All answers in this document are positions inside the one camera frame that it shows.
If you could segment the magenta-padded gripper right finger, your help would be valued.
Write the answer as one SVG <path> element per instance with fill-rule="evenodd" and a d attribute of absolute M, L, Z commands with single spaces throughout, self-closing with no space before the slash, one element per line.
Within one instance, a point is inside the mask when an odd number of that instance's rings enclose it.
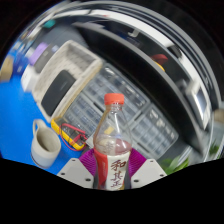
<path fill-rule="evenodd" d="M 165 171 L 154 159 L 146 159 L 137 150 L 132 149 L 128 173 L 126 177 L 126 188 L 136 189 L 146 186 L 166 176 Z"/>

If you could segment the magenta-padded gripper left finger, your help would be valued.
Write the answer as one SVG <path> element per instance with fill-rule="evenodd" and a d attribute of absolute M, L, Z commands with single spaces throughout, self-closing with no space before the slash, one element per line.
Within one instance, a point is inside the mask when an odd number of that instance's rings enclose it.
<path fill-rule="evenodd" d="M 94 151 L 88 150 L 80 158 L 71 158 L 59 171 L 58 176 L 78 186 L 93 189 L 97 182 L 96 171 Z"/>

